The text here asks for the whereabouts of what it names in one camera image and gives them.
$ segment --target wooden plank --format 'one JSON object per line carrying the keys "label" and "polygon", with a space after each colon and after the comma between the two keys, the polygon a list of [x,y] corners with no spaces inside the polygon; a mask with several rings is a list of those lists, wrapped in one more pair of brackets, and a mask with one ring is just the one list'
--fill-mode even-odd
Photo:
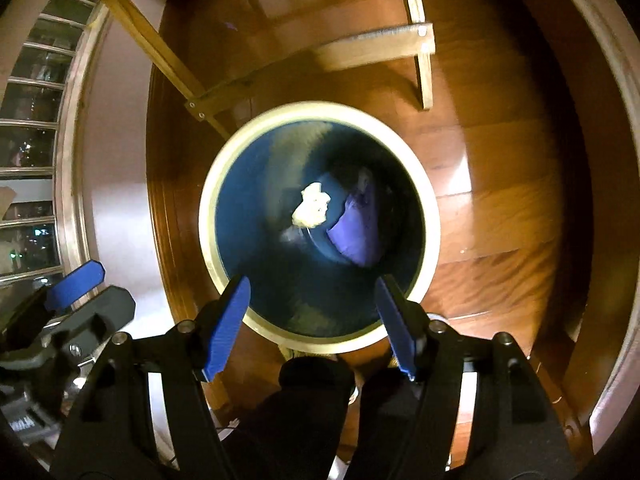
{"label": "wooden plank", "polygon": [[[559,260],[558,244],[552,240],[508,253],[439,264],[421,304],[426,311],[452,320],[472,320],[488,312],[499,318],[510,311],[544,311]],[[522,321],[532,324],[526,315]],[[521,343],[530,347],[533,339]]]}
{"label": "wooden plank", "polygon": [[507,189],[559,171],[554,125],[549,120],[468,128],[430,128],[428,124],[407,124],[398,119],[386,122],[417,155],[436,197]]}
{"label": "wooden plank", "polygon": [[[409,17],[412,23],[426,21],[422,0],[406,0]],[[416,60],[418,70],[418,85],[422,97],[422,107],[429,110],[433,107],[433,83],[431,81],[431,57],[430,54],[418,54]]]}
{"label": "wooden plank", "polygon": [[506,189],[438,199],[440,263],[505,253],[559,238],[562,192],[548,176]]}
{"label": "wooden plank", "polygon": [[244,77],[220,83],[201,97],[189,101],[187,110],[198,120],[208,119],[231,108],[238,101],[268,88],[274,80],[295,80],[313,73],[336,72],[434,51],[431,23],[414,23],[364,32],[300,51]]}
{"label": "wooden plank", "polygon": [[[187,66],[175,55],[174,51],[160,37],[160,34],[148,22],[131,0],[102,0],[122,27],[151,58],[166,78],[188,100],[204,92],[204,86],[196,79]],[[208,122],[223,137],[229,134],[222,125],[210,116]]]}

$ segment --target metal screw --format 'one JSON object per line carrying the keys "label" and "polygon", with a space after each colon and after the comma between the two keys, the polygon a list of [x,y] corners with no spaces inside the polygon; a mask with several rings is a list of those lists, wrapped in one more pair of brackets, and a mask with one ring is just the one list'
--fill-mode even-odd
{"label": "metal screw", "polygon": [[181,334],[190,334],[196,329],[196,324],[191,319],[185,319],[178,323],[178,332]]}
{"label": "metal screw", "polygon": [[76,344],[69,345],[69,352],[71,352],[73,357],[80,357],[82,355],[82,349]]}
{"label": "metal screw", "polygon": [[447,324],[441,322],[439,319],[434,319],[429,323],[429,330],[436,334],[442,334],[447,329]]}
{"label": "metal screw", "polygon": [[113,337],[111,338],[111,342],[114,345],[121,345],[127,339],[129,339],[129,334],[127,334],[126,332],[116,332],[115,334],[113,334]]}
{"label": "metal screw", "polygon": [[511,343],[513,343],[513,337],[511,337],[511,334],[507,332],[500,332],[497,335],[497,338],[498,338],[498,343],[500,343],[501,345],[508,346]]}

